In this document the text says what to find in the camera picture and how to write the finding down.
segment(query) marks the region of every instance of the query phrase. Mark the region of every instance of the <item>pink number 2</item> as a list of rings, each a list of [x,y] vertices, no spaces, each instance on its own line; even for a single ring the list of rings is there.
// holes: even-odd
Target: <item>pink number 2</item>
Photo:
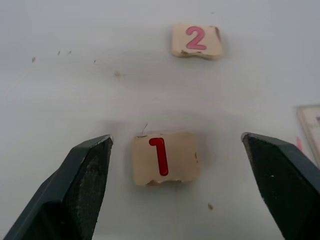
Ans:
[[[161,176],[167,176],[169,173],[166,155],[165,140],[162,137],[155,137],[149,140],[151,146],[156,146],[158,156],[159,172]]]
[[[187,35],[191,35],[193,34],[194,32],[197,32],[197,36],[195,36],[194,39],[192,39],[187,45],[186,45],[186,48],[187,49],[196,49],[196,50],[206,50],[207,47],[205,45],[200,45],[198,44],[202,39],[204,39],[205,37],[205,31],[201,28],[201,27],[198,27],[198,26],[191,26],[189,27],[185,33]]]

